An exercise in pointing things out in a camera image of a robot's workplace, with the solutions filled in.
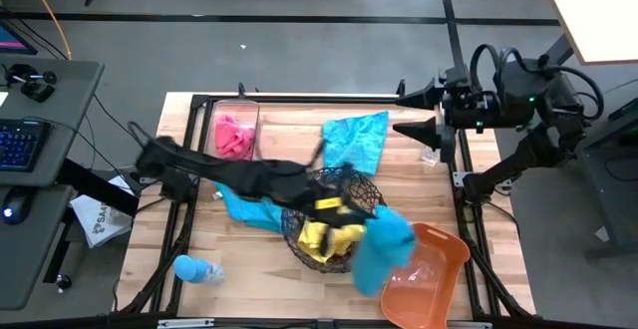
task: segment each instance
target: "computer mouse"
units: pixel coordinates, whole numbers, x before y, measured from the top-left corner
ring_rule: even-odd
[[[2,219],[7,224],[20,224],[29,216],[37,188],[13,186],[2,202]]]

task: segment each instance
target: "orange plastic bin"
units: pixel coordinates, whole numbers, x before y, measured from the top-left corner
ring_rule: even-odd
[[[417,246],[407,268],[395,268],[381,296],[381,309],[406,329],[445,329],[466,244],[425,223],[414,223]]]

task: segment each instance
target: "blue cloth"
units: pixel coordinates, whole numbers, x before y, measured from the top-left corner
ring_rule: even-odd
[[[227,186],[215,182],[223,195],[228,214],[234,220],[241,220],[250,226],[268,229],[281,233],[281,207],[272,203],[269,198],[259,202],[241,199]]]
[[[366,234],[352,262],[354,285],[369,297],[379,294],[394,266],[408,266],[417,244],[405,218],[382,205],[377,205],[376,215],[366,220]]]
[[[326,147],[323,166],[351,163],[365,175],[374,175],[388,132],[388,112],[359,118],[328,121],[323,125]]]

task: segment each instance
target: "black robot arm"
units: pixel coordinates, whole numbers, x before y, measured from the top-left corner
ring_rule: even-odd
[[[227,161],[187,150],[172,138],[160,137],[145,143],[136,168],[140,175],[159,179],[163,184],[161,195],[177,202],[188,197],[192,187],[188,174],[191,173],[225,184],[247,200],[270,198],[277,205],[299,210],[330,227],[363,224],[366,219],[374,218],[350,200],[347,190],[324,185],[310,175],[309,169],[322,148],[323,145],[317,149],[311,164],[279,160]],[[342,170],[343,176],[349,173]],[[341,205],[321,210],[315,208],[318,200],[334,197],[340,198],[339,202],[351,210],[340,210]]]
[[[476,74],[480,52],[491,48],[481,45],[471,63],[471,69],[453,68],[432,80],[424,89],[396,104],[441,112],[440,121],[432,117],[422,123],[396,124],[394,130],[413,138],[433,150],[440,150],[444,163],[455,160],[457,131],[484,129],[518,129],[527,135],[516,151],[483,173],[463,177],[464,194],[472,202],[488,198],[494,188],[532,167],[554,167],[574,158],[577,144],[585,138],[585,128],[602,114],[600,89],[577,70],[538,60],[522,59],[515,49],[501,52],[494,59],[493,81],[496,91],[485,91]],[[513,55],[514,62],[506,58]],[[563,72],[575,74],[589,84],[595,95],[596,115],[584,115],[569,79]]]

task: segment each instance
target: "monitor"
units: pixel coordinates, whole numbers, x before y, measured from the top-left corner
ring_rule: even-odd
[[[5,21],[0,20],[0,53],[35,55],[38,53]]]

